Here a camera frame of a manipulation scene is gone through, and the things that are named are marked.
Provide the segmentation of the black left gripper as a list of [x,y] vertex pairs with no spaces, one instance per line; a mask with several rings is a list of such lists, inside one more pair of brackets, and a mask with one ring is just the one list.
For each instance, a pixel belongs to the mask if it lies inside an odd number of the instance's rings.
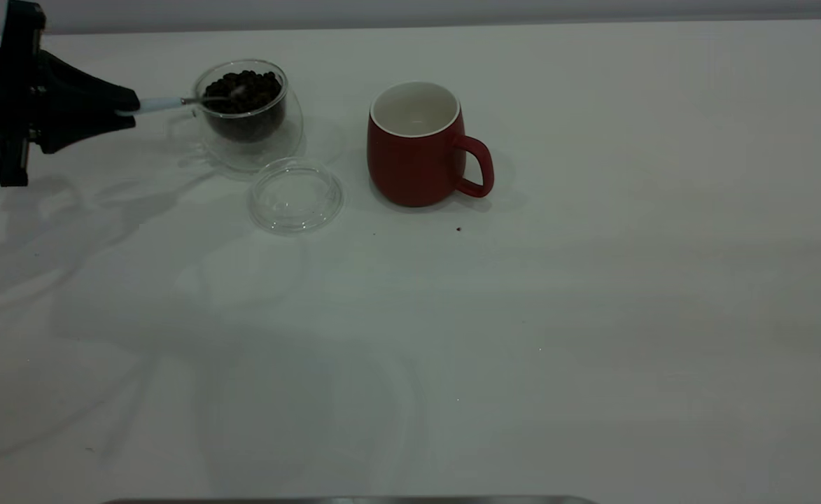
[[[27,186],[27,156],[36,98],[36,61],[46,16],[33,2],[9,1],[0,42],[0,186]],[[49,106],[38,108],[38,145],[53,154],[97,135],[132,129],[134,90],[91,76],[45,49],[39,85]]]

